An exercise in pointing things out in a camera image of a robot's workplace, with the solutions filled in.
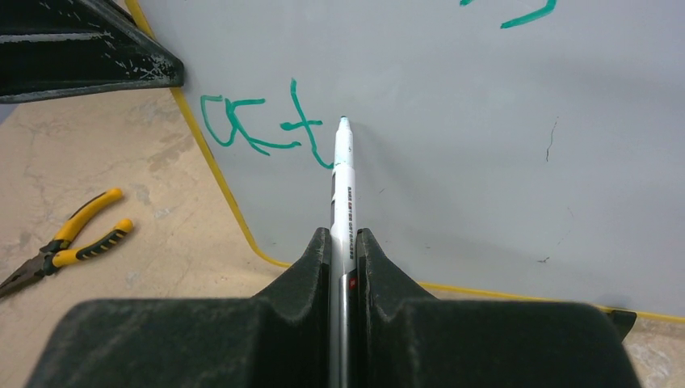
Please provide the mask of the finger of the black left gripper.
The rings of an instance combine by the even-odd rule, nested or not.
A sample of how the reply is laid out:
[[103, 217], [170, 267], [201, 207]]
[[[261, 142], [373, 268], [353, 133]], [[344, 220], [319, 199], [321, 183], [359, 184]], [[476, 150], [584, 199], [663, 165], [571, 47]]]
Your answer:
[[114, 1], [1, 3], [3, 104], [183, 84], [182, 61]]

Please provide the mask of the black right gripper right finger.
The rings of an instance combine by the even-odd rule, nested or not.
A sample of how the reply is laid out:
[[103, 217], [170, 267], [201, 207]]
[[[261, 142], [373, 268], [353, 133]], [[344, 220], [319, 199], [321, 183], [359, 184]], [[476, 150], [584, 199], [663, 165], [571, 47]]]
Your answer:
[[637, 387], [619, 332], [573, 302], [442, 300], [357, 234], [364, 387]]

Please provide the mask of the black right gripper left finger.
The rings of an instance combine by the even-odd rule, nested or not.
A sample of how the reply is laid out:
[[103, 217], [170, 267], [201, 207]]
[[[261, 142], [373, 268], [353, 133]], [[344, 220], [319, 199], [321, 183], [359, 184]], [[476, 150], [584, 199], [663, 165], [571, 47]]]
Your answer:
[[248, 298], [94, 299], [57, 324], [30, 387], [325, 387], [331, 237]]

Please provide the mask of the white green marker pen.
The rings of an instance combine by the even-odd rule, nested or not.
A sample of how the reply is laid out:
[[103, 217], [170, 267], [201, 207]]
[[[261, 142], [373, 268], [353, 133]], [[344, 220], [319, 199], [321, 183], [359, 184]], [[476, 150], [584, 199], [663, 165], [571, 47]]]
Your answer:
[[347, 117], [334, 139], [331, 196], [330, 387], [357, 387], [358, 278], [354, 141]]

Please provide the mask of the yellow framed whiteboard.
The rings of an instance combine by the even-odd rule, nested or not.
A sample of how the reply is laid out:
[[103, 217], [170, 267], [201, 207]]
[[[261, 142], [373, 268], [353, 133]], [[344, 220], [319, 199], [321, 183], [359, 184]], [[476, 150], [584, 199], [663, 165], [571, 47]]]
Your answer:
[[357, 225], [416, 280], [684, 316], [681, 1], [130, 1], [249, 244]]

